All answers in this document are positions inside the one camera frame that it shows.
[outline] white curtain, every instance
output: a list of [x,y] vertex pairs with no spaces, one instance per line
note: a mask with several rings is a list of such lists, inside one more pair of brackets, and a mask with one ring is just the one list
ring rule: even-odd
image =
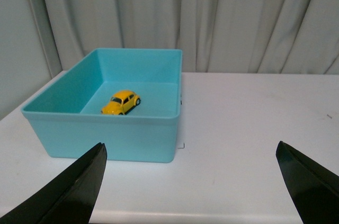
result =
[[339,74],[339,0],[45,0],[63,69],[98,47],[180,48],[183,71]]

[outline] car window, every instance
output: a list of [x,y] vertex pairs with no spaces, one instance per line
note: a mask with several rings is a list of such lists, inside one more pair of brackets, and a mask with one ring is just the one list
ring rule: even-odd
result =
[[121,102],[122,102],[122,100],[120,98],[116,98],[116,97],[112,97],[111,101],[118,102],[119,104],[121,104]]

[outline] table surface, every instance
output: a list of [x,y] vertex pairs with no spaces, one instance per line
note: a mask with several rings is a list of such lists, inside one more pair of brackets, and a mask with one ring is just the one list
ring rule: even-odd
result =
[[[91,222],[302,223],[275,150],[339,174],[338,100],[337,75],[183,73],[174,160],[107,161]],[[0,122],[0,216],[74,162],[47,155],[20,107]]]

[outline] turquoise plastic bin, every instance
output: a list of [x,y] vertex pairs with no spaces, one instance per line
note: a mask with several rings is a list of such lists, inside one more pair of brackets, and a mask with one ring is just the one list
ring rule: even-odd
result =
[[[78,158],[98,142],[109,160],[171,162],[181,98],[181,50],[96,49],[22,108],[47,153]],[[127,115],[100,110],[122,89],[140,95]]]

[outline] yellow toy car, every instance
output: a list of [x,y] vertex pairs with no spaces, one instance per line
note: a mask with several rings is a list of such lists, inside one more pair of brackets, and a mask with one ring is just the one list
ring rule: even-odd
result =
[[115,93],[111,101],[102,108],[102,114],[127,114],[140,104],[140,96],[130,90]]

